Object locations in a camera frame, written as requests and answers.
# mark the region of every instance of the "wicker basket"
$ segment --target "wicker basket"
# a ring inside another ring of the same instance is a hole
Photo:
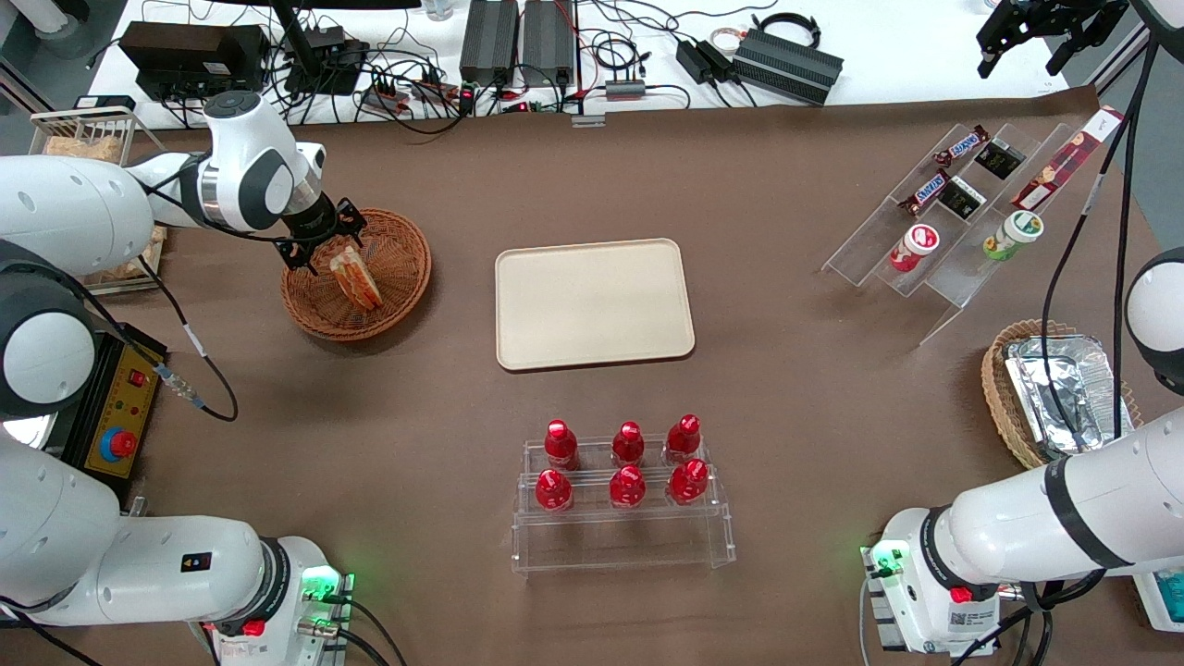
[[[983,356],[983,393],[986,396],[986,404],[991,409],[991,418],[995,420],[995,427],[999,430],[1003,442],[1011,449],[1011,454],[1028,469],[1040,467],[1049,461],[1044,460],[1041,455],[1036,442],[1032,441],[1031,434],[1028,431],[1028,420],[1024,417],[1023,408],[1019,405],[1019,398],[1011,388],[1011,378],[1008,376],[1008,369],[1003,363],[1003,347],[1022,338],[1040,335],[1040,325],[1038,319],[1012,324],[995,338],[995,342],[991,344],[986,350],[986,354]],[[1070,335],[1073,333],[1076,333],[1076,328],[1072,326],[1057,324],[1053,320],[1048,322],[1048,334],[1050,337]],[[1131,388],[1125,382],[1122,383],[1122,399],[1126,401],[1126,408],[1131,412],[1131,422],[1134,423],[1135,428],[1143,425],[1139,408],[1134,404],[1134,399],[1131,398]]]
[[[329,270],[329,260],[353,243],[347,236],[335,236],[313,252],[317,275],[284,269],[284,307],[301,328],[317,338],[350,342],[378,335],[407,316],[427,288],[432,256],[419,228],[379,209],[361,213],[367,224],[359,254],[382,294],[381,306],[371,312],[354,307]]]

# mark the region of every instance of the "aluminum foil container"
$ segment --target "aluminum foil container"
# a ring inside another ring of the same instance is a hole
[[[1049,460],[1076,455],[1114,440],[1114,376],[1101,342],[1087,335],[1050,335],[1049,369],[1044,373],[1038,335],[1016,340],[1003,350],[1008,374],[1019,397],[1028,428]],[[1056,391],[1069,423],[1053,402]],[[1122,409],[1122,434],[1134,429]]]

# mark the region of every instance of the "power supply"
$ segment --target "power supply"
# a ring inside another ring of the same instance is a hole
[[[461,46],[461,78],[481,85],[511,83],[517,25],[515,0],[472,0]]]
[[[571,18],[572,0],[527,0],[522,14],[522,64],[530,65],[522,68],[527,85],[551,85],[547,78],[559,88],[575,83]]]
[[[749,30],[732,62],[740,81],[821,107],[843,59],[759,30]]]

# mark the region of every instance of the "warning sticker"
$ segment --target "warning sticker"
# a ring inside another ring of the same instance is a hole
[[[995,603],[980,601],[950,604],[950,630],[982,634],[995,625]]]

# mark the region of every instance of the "clear acrylic rack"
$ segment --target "clear acrylic rack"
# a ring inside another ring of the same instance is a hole
[[[954,126],[823,264],[823,270],[831,269],[856,287],[862,287],[868,278],[875,276],[906,299],[926,284],[948,301],[950,307],[921,339],[921,345],[961,314],[974,294],[1005,263],[989,258],[983,252],[983,242],[995,233],[1009,214],[1019,210],[1011,204],[1011,199],[1040,174],[1051,156],[1074,135],[1068,124],[1061,123],[1048,137],[1037,141],[1008,123],[992,136],[1018,151],[1025,159],[1006,179],[998,178],[974,161],[982,146],[945,167],[946,173],[960,178],[986,199],[966,219],[954,214],[941,201],[928,204],[918,218],[897,207],[897,204],[915,193],[937,173],[938,164],[933,161],[933,154],[948,148],[970,133],[971,129],[966,126]],[[1042,212],[1055,197],[1056,192],[1036,212]],[[934,228],[941,243],[912,271],[901,273],[893,268],[888,255],[905,232],[918,223]],[[1023,261],[1023,252],[1019,257],[1018,261]]]
[[[523,447],[523,472],[514,501],[511,558],[514,571],[631,569],[671,564],[708,564],[712,569],[735,562],[732,512],[719,470],[706,443],[697,456],[708,463],[707,492],[680,506],[665,497],[674,470],[662,463],[663,434],[644,435],[645,499],[632,508],[616,508],[609,481],[617,472],[612,438],[580,440],[580,469],[565,472],[572,482],[572,508],[551,513],[534,498],[539,473],[547,468],[542,441]]]

